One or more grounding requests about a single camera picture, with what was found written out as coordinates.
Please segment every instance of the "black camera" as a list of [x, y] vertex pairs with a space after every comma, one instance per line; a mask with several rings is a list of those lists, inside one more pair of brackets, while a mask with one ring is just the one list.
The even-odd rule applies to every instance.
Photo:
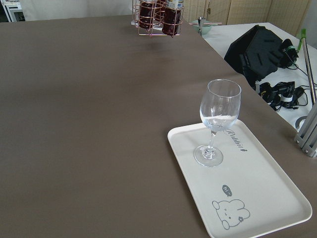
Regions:
[[298, 99], [304, 94], [302, 87], [295, 89], [295, 82], [279, 82], [274, 87], [270, 83], [260, 85], [259, 95], [275, 110], [280, 107], [298, 109]]

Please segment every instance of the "white table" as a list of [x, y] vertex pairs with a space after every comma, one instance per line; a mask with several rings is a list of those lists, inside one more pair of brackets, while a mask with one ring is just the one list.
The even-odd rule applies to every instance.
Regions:
[[[283, 41], [285, 39], [290, 39], [293, 45], [297, 48], [299, 44], [299, 39], [296, 37], [286, 33], [280, 28], [272, 25], [271, 23], [251, 23], [251, 24], [239, 24], [239, 25], [223, 25], [223, 26], [214, 26], [211, 31], [209, 31], [206, 35], [203, 35], [203, 38], [211, 45], [223, 58], [226, 55], [229, 46], [232, 42], [237, 40], [240, 36], [246, 33], [255, 25], [265, 26], [266, 29], [274, 32], [278, 37], [280, 37]], [[311, 46], [308, 46], [311, 68], [313, 72], [313, 77], [315, 81], [317, 80], [317, 50]], [[305, 58], [303, 53], [303, 47], [298, 53], [298, 58], [296, 64], [300, 69], [304, 72], [306, 71]], [[290, 82], [295, 81], [295, 87], [301, 85], [309, 86], [308, 78], [304, 75], [300, 70], [291, 70], [291, 69], [283, 69], [279, 68], [276, 72], [269, 74], [266, 78], [264, 78], [260, 84], [264, 82], [269, 82], [271, 86], [275, 86], [278, 82]], [[308, 96], [308, 105], [303, 107], [299, 107], [297, 110], [281, 108], [278, 114], [283, 117], [286, 121], [288, 121], [293, 127], [295, 127], [295, 122], [298, 118], [302, 116], [307, 116], [312, 108], [311, 103], [311, 95], [310, 90], [306, 90]], [[306, 97], [303, 95], [299, 99], [300, 104], [305, 104]]]

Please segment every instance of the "metal pole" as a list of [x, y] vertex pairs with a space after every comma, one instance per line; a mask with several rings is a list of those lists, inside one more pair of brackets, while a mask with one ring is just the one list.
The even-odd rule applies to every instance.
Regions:
[[314, 105], [316, 102], [316, 91], [315, 91], [315, 84], [314, 84], [313, 73], [312, 73], [312, 68], [311, 68], [311, 61], [309, 59], [308, 50], [307, 50], [307, 43], [306, 43], [305, 37], [302, 38], [302, 43], [303, 43], [303, 50], [304, 50], [307, 75], [308, 75], [309, 85], [311, 88], [312, 103]]

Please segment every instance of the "white tray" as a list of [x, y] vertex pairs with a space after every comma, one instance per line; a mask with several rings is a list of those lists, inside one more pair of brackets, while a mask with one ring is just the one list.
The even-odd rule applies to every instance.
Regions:
[[254, 238], [301, 222], [312, 207], [292, 180], [240, 120], [218, 132], [223, 162], [213, 168], [194, 159], [207, 144], [202, 124], [172, 129], [168, 140], [212, 238]]

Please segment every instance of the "brown tablecloth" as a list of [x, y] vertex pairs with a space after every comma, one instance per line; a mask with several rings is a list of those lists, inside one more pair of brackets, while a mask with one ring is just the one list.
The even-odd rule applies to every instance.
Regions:
[[317, 160], [293, 127], [189, 25], [150, 38], [130, 21], [0, 24], [0, 237], [209, 237], [167, 133], [201, 122], [215, 78], [241, 85], [239, 119], [313, 207], [266, 237], [316, 236]]

